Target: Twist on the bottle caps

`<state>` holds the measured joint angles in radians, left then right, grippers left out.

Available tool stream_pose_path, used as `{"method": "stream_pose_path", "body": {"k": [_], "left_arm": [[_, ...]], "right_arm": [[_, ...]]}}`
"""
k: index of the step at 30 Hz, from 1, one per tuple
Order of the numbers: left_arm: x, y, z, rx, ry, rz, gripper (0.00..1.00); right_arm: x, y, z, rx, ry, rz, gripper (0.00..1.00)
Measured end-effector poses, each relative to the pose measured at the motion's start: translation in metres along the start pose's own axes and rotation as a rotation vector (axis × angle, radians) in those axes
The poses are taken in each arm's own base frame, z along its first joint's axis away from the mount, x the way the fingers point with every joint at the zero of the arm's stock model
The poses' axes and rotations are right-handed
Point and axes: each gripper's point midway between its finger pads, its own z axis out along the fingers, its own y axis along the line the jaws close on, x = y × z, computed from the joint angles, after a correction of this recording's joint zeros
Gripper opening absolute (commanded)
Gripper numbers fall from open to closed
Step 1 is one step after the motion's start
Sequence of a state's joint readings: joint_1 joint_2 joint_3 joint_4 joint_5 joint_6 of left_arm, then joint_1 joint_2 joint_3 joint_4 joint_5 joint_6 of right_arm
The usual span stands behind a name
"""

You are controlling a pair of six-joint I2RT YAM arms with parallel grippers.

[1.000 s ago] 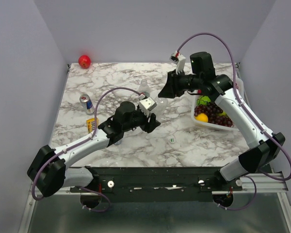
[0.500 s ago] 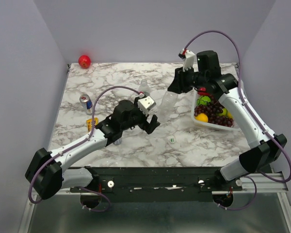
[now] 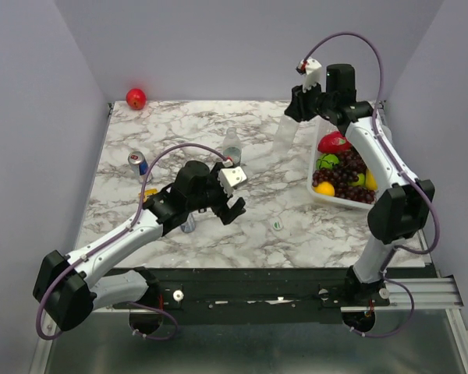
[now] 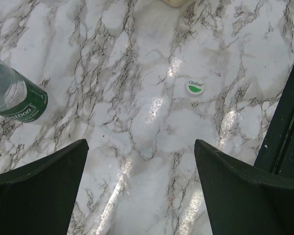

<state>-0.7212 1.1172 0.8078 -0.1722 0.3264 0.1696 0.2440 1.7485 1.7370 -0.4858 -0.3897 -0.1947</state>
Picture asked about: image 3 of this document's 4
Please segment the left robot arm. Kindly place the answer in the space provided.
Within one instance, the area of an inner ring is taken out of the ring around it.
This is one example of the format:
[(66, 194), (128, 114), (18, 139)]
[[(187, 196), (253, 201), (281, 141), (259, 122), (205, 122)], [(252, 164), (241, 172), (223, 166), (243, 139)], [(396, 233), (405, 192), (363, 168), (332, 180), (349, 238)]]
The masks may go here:
[(158, 280), (137, 267), (120, 275), (109, 275), (121, 261), (138, 249), (166, 236), (184, 224), (193, 212), (210, 210), (224, 225), (245, 212), (245, 201), (228, 201), (247, 176), (230, 161), (213, 168), (189, 161), (175, 181), (150, 196), (126, 222), (89, 245), (66, 255), (47, 254), (33, 289), (39, 303), (38, 320), (48, 314), (58, 329), (79, 326), (94, 310), (120, 303), (152, 306), (159, 293)]

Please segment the clear unlabeled plastic bottle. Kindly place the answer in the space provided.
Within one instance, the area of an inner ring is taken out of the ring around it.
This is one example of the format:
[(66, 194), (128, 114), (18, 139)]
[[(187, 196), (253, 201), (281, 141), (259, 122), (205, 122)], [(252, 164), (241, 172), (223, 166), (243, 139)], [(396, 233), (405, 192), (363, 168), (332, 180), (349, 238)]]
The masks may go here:
[(289, 152), (299, 125), (293, 118), (287, 115), (281, 116), (272, 144), (272, 151), (277, 156), (284, 156)]

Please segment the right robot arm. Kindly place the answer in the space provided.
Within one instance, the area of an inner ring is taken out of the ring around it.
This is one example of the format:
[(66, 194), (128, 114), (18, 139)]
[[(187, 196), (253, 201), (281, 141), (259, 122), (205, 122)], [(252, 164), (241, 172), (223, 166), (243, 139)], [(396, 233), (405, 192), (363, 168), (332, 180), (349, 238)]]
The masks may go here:
[[(371, 232), (366, 248), (352, 265), (343, 286), (345, 300), (361, 305), (379, 291), (386, 267), (407, 239), (424, 228), (434, 198), (434, 185), (421, 180), (402, 161), (367, 101), (356, 99), (355, 69), (350, 64), (323, 68), (308, 58), (297, 72), (303, 84), (292, 89), (285, 115), (296, 122), (319, 116), (333, 124), (352, 144), (372, 172), (379, 197), (369, 210)], [(319, 83), (326, 73), (326, 85)]]

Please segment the green label water bottle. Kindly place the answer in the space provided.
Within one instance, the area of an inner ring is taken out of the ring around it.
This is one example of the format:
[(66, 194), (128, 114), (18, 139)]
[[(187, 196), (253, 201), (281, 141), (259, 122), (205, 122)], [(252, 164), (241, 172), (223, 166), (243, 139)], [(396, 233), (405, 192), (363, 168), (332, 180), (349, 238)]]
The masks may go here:
[(238, 137), (236, 128), (230, 127), (226, 130), (222, 144), (222, 154), (231, 159), (235, 166), (239, 166), (242, 156), (242, 144)]

